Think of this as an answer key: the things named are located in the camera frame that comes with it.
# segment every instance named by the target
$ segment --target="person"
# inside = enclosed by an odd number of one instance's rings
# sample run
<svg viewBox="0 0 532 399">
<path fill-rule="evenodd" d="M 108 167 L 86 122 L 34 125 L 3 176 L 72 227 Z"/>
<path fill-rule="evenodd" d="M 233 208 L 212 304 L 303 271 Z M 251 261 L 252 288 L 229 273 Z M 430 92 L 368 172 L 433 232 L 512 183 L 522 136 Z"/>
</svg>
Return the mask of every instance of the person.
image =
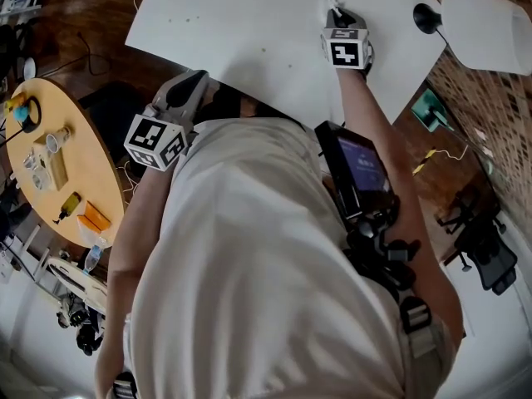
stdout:
<svg viewBox="0 0 532 399">
<path fill-rule="evenodd" d="M 440 370 L 424 377 L 434 396 L 461 343 L 460 302 L 401 137 L 361 73 L 337 75 L 346 128 L 372 140 L 401 200 L 387 240 L 421 241 L 409 265 L 441 326 Z M 174 170 L 146 170 L 116 236 L 98 397 L 124 369 L 145 399 L 405 397 L 399 307 L 342 252 L 346 229 L 305 130 L 258 117 L 196 130 Z"/>
</svg>

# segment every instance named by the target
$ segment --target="brick wall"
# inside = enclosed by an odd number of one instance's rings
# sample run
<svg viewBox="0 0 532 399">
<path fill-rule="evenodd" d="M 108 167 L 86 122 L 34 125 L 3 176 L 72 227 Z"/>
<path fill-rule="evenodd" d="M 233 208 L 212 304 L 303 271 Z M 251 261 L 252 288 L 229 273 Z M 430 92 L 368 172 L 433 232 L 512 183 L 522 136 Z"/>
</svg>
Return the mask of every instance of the brick wall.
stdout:
<svg viewBox="0 0 532 399">
<path fill-rule="evenodd" d="M 532 0 L 510 0 L 532 18 Z M 532 240 L 532 77 L 462 66 L 447 48 L 427 80 L 456 115 L 470 139 L 494 153 L 500 168 L 495 190 Z M 475 128 L 484 131 L 480 140 Z"/>
</svg>

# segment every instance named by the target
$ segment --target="screen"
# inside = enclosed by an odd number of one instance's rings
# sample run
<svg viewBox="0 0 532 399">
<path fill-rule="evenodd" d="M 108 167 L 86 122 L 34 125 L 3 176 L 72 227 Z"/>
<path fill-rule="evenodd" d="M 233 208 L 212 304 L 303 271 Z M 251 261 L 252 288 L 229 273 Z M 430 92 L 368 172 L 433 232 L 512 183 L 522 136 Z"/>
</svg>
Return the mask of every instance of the screen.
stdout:
<svg viewBox="0 0 532 399">
<path fill-rule="evenodd" d="M 338 138 L 352 177 L 360 191 L 388 192 L 390 184 L 375 150 Z"/>
</svg>

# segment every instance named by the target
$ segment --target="yellow and black striped tape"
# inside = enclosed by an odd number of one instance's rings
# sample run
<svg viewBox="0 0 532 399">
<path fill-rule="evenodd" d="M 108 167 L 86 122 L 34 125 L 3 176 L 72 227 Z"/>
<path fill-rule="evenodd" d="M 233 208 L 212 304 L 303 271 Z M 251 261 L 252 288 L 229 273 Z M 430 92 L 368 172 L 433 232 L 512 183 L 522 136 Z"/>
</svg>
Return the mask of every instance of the yellow and black striped tape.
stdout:
<svg viewBox="0 0 532 399">
<path fill-rule="evenodd" d="M 429 150 L 427 152 L 427 154 L 425 155 L 425 158 L 423 158 L 423 160 L 421 161 L 421 163 L 419 163 L 419 165 L 414 169 L 414 171 L 412 171 L 412 175 L 417 175 L 421 169 L 423 168 L 423 166 L 426 164 L 426 162 L 436 153 L 436 148 L 432 148 L 431 150 Z"/>
</svg>

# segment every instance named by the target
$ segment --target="white t-shirt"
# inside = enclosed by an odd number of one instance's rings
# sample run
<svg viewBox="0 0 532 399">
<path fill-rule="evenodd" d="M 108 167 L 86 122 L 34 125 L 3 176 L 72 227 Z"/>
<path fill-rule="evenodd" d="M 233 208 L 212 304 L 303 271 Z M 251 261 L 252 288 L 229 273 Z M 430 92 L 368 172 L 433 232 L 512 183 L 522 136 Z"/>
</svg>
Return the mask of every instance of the white t-shirt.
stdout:
<svg viewBox="0 0 532 399">
<path fill-rule="evenodd" d="M 140 397 L 403 397 L 398 306 L 344 257 L 315 144 L 282 119 L 196 130 L 131 314 Z"/>
</svg>

